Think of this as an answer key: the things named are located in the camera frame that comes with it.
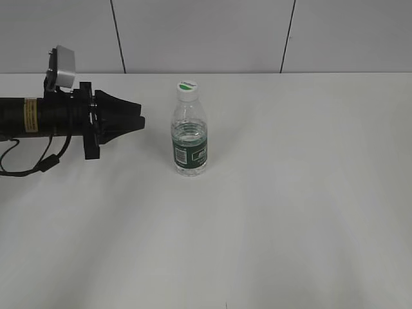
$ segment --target black cable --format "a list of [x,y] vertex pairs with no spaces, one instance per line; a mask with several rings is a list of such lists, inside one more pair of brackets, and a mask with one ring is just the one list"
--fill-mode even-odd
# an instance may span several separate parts
[[[63,100],[66,101],[65,93],[63,91],[61,91],[60,87],[57,87],[56,90],[57,90],[58,93],[60,93],[62,95]],[[66,102],[66,107],[67,107],[69,128],[68,128],[68,132],[67,132],[67,136],[66,136],[66,141],[64,142],[64,145],[63,145],[62,149],[57,154],[57,158],[61,158],[64,155],[64,153],[66,152],[67,148],[70,145],[71,136],[73,134],[73,115],[71,114],[71,106],[70,106],[69,102]]]
[[46,149],[44,150],[43,154],[41,155],[41,157],[40,157],[39,161],[37,161],[37,163],[36,163],[36,165],[35,165],[35,166],[38,166],[38,165],[40,164],[40,162],[42,162],[42,161],[43,161],[44,156],[45,156],[45,155],[46,155],[46,153],[49,151],[49,148],[50,148],[50,146],[51,146],[51,144],[52,144],[52,141],[53,141],[53,135],[50,135],[50,136],[49,136],[49,144],[47,144]]
[[28,171],[23,171],[23,172],[0,172],[0,176],[26,177],[38,171],[40,171],[40,169],[33,168],[33,169],[29,169]]
[[0,156],[0,168],[1,168],[1,170],[2,170],[3,172],[6,172],[6,173],[9,173],[9,172],[6,171],[6,170],[4,169],[4,167],[3,167],[3,159],[5,158],[5,156],[6,156],[11,150],[13,150],[14,148],[16,148],[16,147],[20,144],[20,141],[19,141],[18,139],[16,139],[16,138],[12,138],[10,141],[11,141],[11,142],[15,142],[15,144],[14,144],[12,147],[10,147],[9,149],[7,149],[7,150]]

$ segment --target water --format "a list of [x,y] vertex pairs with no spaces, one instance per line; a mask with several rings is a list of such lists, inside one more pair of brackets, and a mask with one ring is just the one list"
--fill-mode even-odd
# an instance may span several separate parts
[[[198,146],[207,139],[206,123],[200,120],[182,120],[172,125],[173,142],[182,147]],[[204,172],[207,161],[194,169],[185,169],[175,164],[178,173],[184,176],[196,176]]]

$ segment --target green bottle label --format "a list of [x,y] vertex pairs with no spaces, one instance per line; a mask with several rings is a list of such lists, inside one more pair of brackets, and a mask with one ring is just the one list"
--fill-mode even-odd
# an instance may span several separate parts
[[196,146],[182,146],[173,141],[174,162],[184,169],[195,169],[207,161],[207,139]]

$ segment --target plastic bottle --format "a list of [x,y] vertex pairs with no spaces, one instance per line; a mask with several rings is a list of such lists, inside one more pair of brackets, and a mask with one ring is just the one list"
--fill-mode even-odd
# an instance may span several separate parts
[[178,84],[178,104],[173,113],[171,133],[176,170],[197,176],[207,165],[207,120],[199,101],[196,82]]

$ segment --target white tabletop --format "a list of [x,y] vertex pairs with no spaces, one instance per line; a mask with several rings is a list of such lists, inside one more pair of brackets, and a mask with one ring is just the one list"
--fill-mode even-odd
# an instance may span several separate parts
[[[42,79],[0,75],[0,97],[41,97]],[[209,118],[197,178],[173,169],[180,79]],[[412,307],[412,74],[80,80],[141,103],[146,128],[100,160],[78,137],[47,173],[0,178],[1,308]]]

